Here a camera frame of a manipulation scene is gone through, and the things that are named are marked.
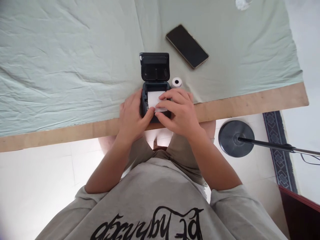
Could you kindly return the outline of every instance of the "light green tablecloth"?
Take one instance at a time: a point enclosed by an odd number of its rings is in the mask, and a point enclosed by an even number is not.
[[[180,23],[210,55],[196,70],[165,39]],[[195,102],[303,81],[282,0],[6,0],[0,31],[0,136],[118,117],[139,52],[168,52]]]

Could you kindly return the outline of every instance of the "black smartphone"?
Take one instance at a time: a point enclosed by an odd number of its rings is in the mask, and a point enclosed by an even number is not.
[[[167,33],[166,38],[193,69],[209,58],[206,51],[181,24]]]

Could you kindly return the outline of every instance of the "portable printer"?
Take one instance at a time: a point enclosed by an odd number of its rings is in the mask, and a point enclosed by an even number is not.
[[[140,53],[141,77],[145,81],[142,87],[140,114],[142,117],[149,109],[148,92],[167,91],[170,89],[168,80],[170,78],[169,53]],[[170,111],[162,112],[168,118]],[[153,115],[152,123],[159,122]]]

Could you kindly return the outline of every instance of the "gray t-shirt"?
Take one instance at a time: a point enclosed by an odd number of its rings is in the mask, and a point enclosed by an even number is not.
[[[82,187],[37,239],[286,239],[243,185],[211,192],[170,161],[151,158],[110,192]]]

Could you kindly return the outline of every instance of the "person's right hand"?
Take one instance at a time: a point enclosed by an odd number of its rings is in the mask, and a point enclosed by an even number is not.
[[[171,98],[173,101],[162,101],[156,105],[156,108],[167,108],[174,114],[173,118],[169,119],[161,112],[156,112],[155,115],[166,128],[187,139],[202,129],[193,105],[192,93],[180,88],[173,88],[159,97],[160,100],[165,98]]]

